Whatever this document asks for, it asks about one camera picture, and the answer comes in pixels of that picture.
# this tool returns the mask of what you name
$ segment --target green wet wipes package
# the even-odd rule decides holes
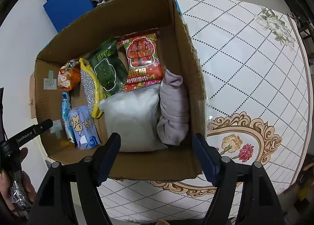
[[[128,72],[118,57],[117,40],[106,40],[88,58],[106,96],[123,91],[127,81]]]

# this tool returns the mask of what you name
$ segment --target diamond grid pattern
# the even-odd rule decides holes
[[[257,5],[233,0],[178,0],[202,66],[213,116],[246,111],[274,125],[282,144],[264,166],[276,192],[294,177],[307,137],[308,89],[301,50],[282,46],[254,20]],[[295,37],[288,18],[276,12]],[[230,217],[236,216],[242,185]],[[99,188],[108,214],[120,220],[202,218],[213,195],[192,198],[145,181],[108,179]]]

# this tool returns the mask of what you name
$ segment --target yellow trim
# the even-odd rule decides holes
[[[105,93],[102,87],[100,87],[99,80],[97,79],[96,75],[92,71],[92,67],[90,65],[84,64],[84,59],[80,58],[79,62],[81,64],[81,69],[85,71],[94,81],[95,83],[95,104],[92,112],[93,118],[99,118],[102,114],[102,111],[98,109],[98,103],[100,100],[103,100],[105,98]]]

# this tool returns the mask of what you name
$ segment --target metal screw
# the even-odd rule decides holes
[[[57,167],[59,166],[59,164],[60,164],[60,163],[59,163],[58,161],[56,161],[56,162],[53,162],[51,166],[52,166],[53,168],[57,168]]]
[[[91,162],[93,160],[92,156],[86,156],[84,159],[85,163]]]
[[[223,157],[221,158],[221,160],[222,160],[223,162],[225,162],[225,163],[228,163],[228,162],[230,161],[230,158],[227,157],[227,156],[223,156]]]
[[[261,168],[262,167],[262,164],[258,161],[255,161],[254,162],[254,166],[257,167],[257,168]]]

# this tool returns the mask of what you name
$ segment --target floral tablecloth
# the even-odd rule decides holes
[[[281,193],[296,179],[312,127],[312,84],[296,24],[236,0],[178,4],[203,69],[212,116],[207,142],[235,162],[260,161]],[[143,223],[202,218],[215,188],[201,174],[175,183],[108,179],[99,193],[110,217]]]

